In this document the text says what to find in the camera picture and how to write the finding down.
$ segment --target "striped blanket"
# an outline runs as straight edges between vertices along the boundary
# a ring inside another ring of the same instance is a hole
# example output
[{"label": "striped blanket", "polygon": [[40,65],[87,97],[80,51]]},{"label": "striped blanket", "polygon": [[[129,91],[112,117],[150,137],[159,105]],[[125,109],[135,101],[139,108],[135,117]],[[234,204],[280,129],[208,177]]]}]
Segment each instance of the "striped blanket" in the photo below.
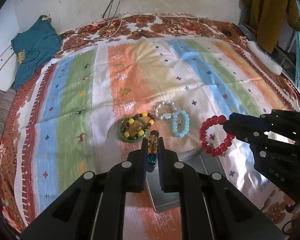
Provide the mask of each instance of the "striped blanket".
[{"label": "striped blanket", "polygon": [[[119,139],[118,124],[153,112],[160,101],[173,101],[189,114],[190,131],[183,138],[173,136],[171,120],[151,127],[178,154],[200,147],[201,123],[213,115],[300,111],[297,99],[248,50],[192,35],[99,42],[46,64],[29,87],[18,93],[10,120],[16,134],[13,201],[0,180],[3,216],[19,232],[85,171],[109,171],[138,149],[140,143]],[[215,147],[224,138],[220,125],[208,130]],[[2,155],[6,147],[1,145]],[[220,159],[228,179],[262,208],[274,185],[253,169],[249,145],[234,140]],[[124,239],[181,239],[180,224],[179,208],[155,213],[146,192],[127,194]]]}]

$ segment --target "light blue beaded bracelet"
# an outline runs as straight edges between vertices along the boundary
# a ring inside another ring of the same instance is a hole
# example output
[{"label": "light blue beaded bracelet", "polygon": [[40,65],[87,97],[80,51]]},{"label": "light blue beaded bracelet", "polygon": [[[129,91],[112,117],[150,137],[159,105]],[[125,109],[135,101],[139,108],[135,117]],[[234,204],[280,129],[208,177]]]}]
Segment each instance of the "light blue beaded bracelet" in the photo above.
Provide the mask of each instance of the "light blue beaded bracelet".
[{"label": "light blue beaded bracelet", "polygon": [[[185,122],[185,129],[182,132],[178,132],[178,123],[181,122],[181,120],[178,118],[178,115],[181,114],[184,117],[184,122]],[[189,115],[186,113],[186,111],[181,111],[178,110],[176,112],[174,112],[173,116],[172,116],[172,130],[174,132],[174,135],[177,137],[183,137],[185,136],[188,132],[189,132]]]}]

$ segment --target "bed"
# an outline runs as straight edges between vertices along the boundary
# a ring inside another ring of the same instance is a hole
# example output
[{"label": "bed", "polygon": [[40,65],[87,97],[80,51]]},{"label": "bed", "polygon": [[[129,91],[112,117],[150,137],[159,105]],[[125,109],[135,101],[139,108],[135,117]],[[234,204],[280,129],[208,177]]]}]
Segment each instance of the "bed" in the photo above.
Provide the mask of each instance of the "bed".
[{"label": "bed", "polygon": [[[161,101],[189,114],[183,138],[173,136],[170,120],[150,128],[179,155],[200,148],[201,123],[213,115],[300,111],[293,83],[272,74],[232,23],[177,14],[105,22],[61,34],[61,51],[17,92],[0,145],[0,216],[16,234],[85,171],[109,171],[139,149],[120,140],[118,124]],[[103,39],[89,40],[96,35]],[[221,126],[208,130],[215,147],[224,138]],[[289,198],[253,169],[248,144],[234,140],[220,160],[227,178],[274,223],[291,220],[282,209]],[[181,239],[179,208],[156,213],[146,191],[127,194],[123,238]]]}]

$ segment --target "white roll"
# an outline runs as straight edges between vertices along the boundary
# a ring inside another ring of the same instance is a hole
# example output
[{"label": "white roll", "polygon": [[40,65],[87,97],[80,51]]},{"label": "white roll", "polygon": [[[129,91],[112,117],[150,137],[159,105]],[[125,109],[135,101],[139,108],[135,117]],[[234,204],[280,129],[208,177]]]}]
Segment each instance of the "white roll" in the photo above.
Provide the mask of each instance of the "white roll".
[{"label": "white roll", "polygon": [[282,67],[274,62],[262,49],[258,46],[255,41],[248,41],[247,47],[260,59],[260,61],[269,69],[272,73],[280,75]]}]

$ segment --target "teal cloth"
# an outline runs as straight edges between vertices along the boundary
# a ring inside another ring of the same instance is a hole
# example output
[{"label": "teal cloth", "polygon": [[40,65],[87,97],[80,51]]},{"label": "teal cloth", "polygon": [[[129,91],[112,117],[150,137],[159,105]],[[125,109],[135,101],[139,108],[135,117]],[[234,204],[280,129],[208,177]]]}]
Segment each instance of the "teal cloth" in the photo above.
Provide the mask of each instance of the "teal cloth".
[{"label": "teal cloth", "polygon": [[51,26],[51,18],[41,15],[32,27],[24,33],[18,33],[11,41],[11,46],[18,56],[24,55],[19,64],[14,80],[14,89],[18,90],[29,80],[34,72],[45,62],[49,61],[61,48],[61,39]]}]

